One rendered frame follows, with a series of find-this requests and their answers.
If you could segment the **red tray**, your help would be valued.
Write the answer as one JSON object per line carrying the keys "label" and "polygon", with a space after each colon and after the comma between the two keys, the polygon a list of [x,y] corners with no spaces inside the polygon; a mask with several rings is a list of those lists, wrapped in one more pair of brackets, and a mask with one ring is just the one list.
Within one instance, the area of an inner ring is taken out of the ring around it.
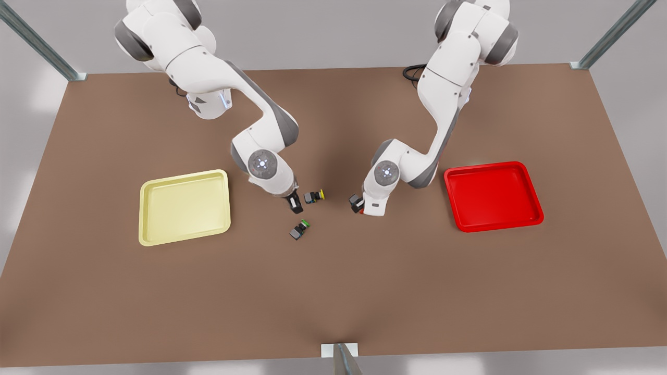
{"label": "red tray", "polygon": [[450,168],[443,182],[459,230],[485,232],[535,226],[544,212],[526,166],[519,161]]}

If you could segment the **silver frame post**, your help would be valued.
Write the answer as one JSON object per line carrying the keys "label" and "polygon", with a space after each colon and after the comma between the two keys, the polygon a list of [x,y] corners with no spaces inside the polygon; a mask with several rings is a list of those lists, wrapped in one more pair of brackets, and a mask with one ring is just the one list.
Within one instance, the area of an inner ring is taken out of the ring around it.
{"label": "silver frame post", "polygon": [[67,81],[81,82],[87,79],[88,74],[78,72],[70,66],[5,0],[0,0],[0,20],[22,38],[27,45],[45,59]]}
{"label": "silver frame post", "polygon": [[363,375],[356,359],[359,356],[357,343],[329,343],[320,346],[322,358],[332,358],[332,375]]}
{"label": "silver frame post", "polygon": [[589,70],[657,1],[635,0],[581,59],[569,62],[570,69]]}

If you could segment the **pale yellow tray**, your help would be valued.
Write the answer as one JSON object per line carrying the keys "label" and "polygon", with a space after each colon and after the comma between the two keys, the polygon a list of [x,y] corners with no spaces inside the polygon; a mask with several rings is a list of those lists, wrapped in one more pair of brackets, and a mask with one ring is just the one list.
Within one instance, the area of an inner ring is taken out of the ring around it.
{"label": "pale yellow tray", "polygon": [[143,246],[217,235],[230,226],[229,181],[222,169],[146,181],[141,186],[138,240]]}

